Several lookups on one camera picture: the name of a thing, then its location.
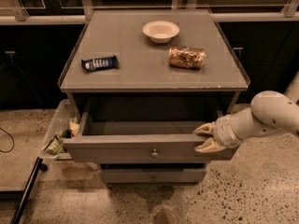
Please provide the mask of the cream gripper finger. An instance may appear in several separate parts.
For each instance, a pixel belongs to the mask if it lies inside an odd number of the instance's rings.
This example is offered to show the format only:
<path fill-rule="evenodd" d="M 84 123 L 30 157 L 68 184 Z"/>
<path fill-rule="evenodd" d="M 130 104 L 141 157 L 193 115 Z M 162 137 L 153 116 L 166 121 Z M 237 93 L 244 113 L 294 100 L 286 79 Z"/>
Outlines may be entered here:
<path fill-rule="evenodd" d="M 194 148 L 199 153 L 213 153 L 226 149 L 226 146 L 220 145 L 213 137 L 208 138 L 202 145 Z"/>
<path fill-rule="evenodd" d="M 214 133 L 214 123 L 205 123 L 197 127 L 193 132 L 198 135 L 212 135 Z"/>

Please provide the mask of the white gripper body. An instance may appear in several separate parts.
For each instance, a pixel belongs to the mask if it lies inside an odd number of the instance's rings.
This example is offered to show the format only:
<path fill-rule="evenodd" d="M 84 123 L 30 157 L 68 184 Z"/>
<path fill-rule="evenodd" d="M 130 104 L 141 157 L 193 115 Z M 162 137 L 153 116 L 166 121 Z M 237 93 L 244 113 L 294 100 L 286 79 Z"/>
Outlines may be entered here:
<path fill-rule="evenodd" d="M 232 126 L 232 116 L 226 115 L 214 122 L 213 137 L 222 148 L 235 148 L 243 143 Z"/>

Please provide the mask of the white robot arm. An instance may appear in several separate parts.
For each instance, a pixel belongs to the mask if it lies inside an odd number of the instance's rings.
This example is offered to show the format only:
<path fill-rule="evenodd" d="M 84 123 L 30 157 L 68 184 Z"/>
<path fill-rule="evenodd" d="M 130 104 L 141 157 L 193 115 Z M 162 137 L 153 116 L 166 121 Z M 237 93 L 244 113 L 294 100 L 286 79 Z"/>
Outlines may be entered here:
<path fill-rule="evenodd" d="M 233 115 L 225 115 L 194 130 L 209 138 L 194 148 L 200 153 L 219 152 L 240 146 L 251 137 L 269 136 L 281 131 L 299 136 L 299 72 L 284 93 L 261 91 L 250 106 Z"/>

